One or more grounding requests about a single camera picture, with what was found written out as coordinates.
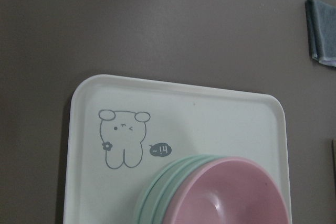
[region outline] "table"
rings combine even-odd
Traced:
[[[335,223],[336,69],[309,57],[304,2],[1,0],[0,222],[62,222],[70,99],[107,73],[275,96],[293,223]]]

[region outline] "white plastic tray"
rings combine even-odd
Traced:
[[[285,115],[274,97],[105,74],[85,80],[71,102],[64,224],[131,224],[142,187],[192,154],[256,161],[291,213]]]

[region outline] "cloth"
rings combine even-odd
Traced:
[[[307,0],[306,18],[312,58],[336,67],[336,7],[320,0]]]

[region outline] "pink bowl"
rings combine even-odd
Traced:
[[[194,172],[169,203],[163,224],[288,224],[284,199],[270,175],[240,157],[220,158]]]

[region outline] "bear ear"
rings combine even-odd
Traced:
[[[138,112],[134,115],[135,120],[141,123],[148,122],[149,119],[151,118],[151,115],[147,112]]]
[[[112,121],[115,117],[115,112],[113,110],[101,110],[98,114],[99,118],[106,121]]]

